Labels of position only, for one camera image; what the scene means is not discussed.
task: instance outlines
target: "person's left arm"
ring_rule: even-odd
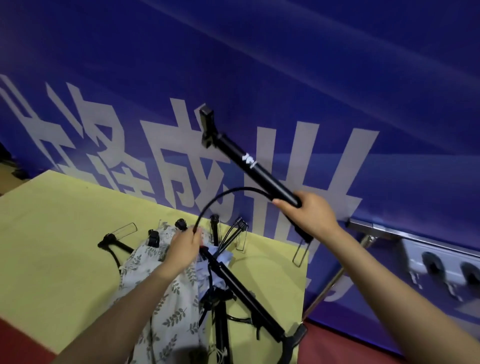
[[[170,283],[198,255],[200,229],[177,233],[165,261],[82,332],[52,364],[121,364],[134,348]]]

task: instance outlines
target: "white logo on pump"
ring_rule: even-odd
[[[255,164],[257,164],[257,161],[254,160],[252,157],[250,157],[250,154],[248,154],[248,153],[245,154],[245,155],[241,158],[241,160],[244,160],[245,163],[250,164],[250,169],[252,169],[253,166],[254,166]]]

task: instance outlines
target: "person's right arm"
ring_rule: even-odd
[[[480,362],[480,343],[370,255],[337,223],[320,196],[296,192],[302,207],[274,205],[337,257],[379,320],[412,363]]]

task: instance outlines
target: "person's left hand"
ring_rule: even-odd
[[[160,267],[166,269],[174,279],[183,272],[197,257],[202,243],[202,229],[194,234],[192,228],[177,232],[170,242],[167,255]]]

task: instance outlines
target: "yellow table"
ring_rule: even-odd
[[[158,222],[196,216],[47,171],[0,197],[0,317],[59,353],[106,308],[116,290],[112,257],[97,247],[102,237],[134,222],[138,231],[122,239],[135,248]],[[295,247],[252,233],[245,253],[234,251],[232,272],[287,331],[300,322],[306,264],[291,259]],[[124,252],[116,252],[122,260]],[[242,304],[228,313],[247,317]],[[274,363],[281,345],[262,329],[229,322],[235,363]],[[292,363],[296,363],[297,351]],[[216,363],[214,355],[211,363]]]

